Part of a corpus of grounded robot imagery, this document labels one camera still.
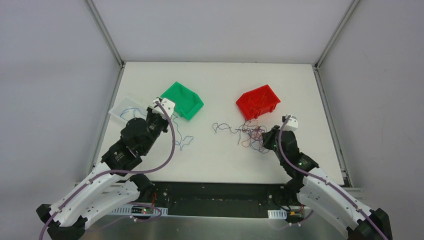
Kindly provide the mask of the clear plastic bin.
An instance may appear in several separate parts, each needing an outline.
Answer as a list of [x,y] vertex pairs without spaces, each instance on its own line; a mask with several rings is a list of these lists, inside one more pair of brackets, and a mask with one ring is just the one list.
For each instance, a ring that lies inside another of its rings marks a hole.
[[113,120],[117,121],[121,125],[125,125],[128,121],[134,118],[141,118],[145,120],[148,114],[146,105],[143,105],[141,102],[128,96],[118,100],[108,113]]

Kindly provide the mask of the red plastic bin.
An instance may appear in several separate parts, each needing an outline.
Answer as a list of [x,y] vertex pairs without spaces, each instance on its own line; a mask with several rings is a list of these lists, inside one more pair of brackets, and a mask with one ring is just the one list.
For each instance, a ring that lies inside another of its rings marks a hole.
[[235,102],[246,121],[272,113],[281,102],[272,88],[266,84],[243,93]]

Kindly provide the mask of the green plastic bin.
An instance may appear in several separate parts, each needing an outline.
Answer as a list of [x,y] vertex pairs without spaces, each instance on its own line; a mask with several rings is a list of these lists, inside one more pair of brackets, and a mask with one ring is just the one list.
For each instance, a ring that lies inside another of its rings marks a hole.
[[166,98],[175,103],[175,111],[187,121],[190,121],[204,106],[199,95],[178,81],[174,82],[161,98]]

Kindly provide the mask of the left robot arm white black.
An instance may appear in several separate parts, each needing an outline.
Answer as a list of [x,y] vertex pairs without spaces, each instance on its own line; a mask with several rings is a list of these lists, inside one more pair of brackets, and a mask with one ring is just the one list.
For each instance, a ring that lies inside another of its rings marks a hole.
[[[100,218],[117,207],[136,200],[147,202],[153,184],[147,178],[173,158],[176,131],[172,123],[175,104],[154,101],[145,117],[133,117],[120,131],[101,161],[66,196],[53,204],[41,204],[36,213],[43,222],[39,239],[48,233],[52,240],[78,240]],[[164,163],[148,170],[135,170],[161,133],[171,132],[171,152]]]

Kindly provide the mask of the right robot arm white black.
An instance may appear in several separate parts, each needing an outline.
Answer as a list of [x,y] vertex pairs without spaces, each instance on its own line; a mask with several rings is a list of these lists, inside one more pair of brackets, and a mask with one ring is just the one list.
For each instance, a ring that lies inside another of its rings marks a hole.
[[261,136],[262,146],[275,153],[291,177],[283,187],[288,204],[309,207],[347,240],[393,239],[389,215],[362,203],[331,180],[316,161],[300,151],[293,131],[275,125]]

